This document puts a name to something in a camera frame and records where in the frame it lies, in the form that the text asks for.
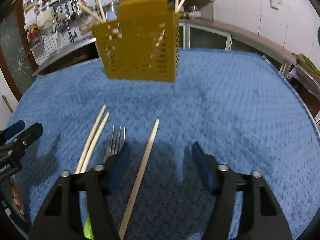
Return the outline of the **person's left hand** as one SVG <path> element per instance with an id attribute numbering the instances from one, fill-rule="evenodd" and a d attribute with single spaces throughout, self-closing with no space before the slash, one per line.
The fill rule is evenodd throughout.
<path id="1" fill-rule="evenodd" d="M 22 199 L 20 191 L 19 191 L 19 189 L 17 187 L 16 182 L 14 181 L 14 179 L 12 177 L 9 178 L 9 185 L 10 185 L 11 194 L 12 194 L 12 197 L 14 199 L 14 202 L 15 202 L 19 212 L 22 215 L 24 215 L 25 208 L 24 208 L 23 199 Z"/>

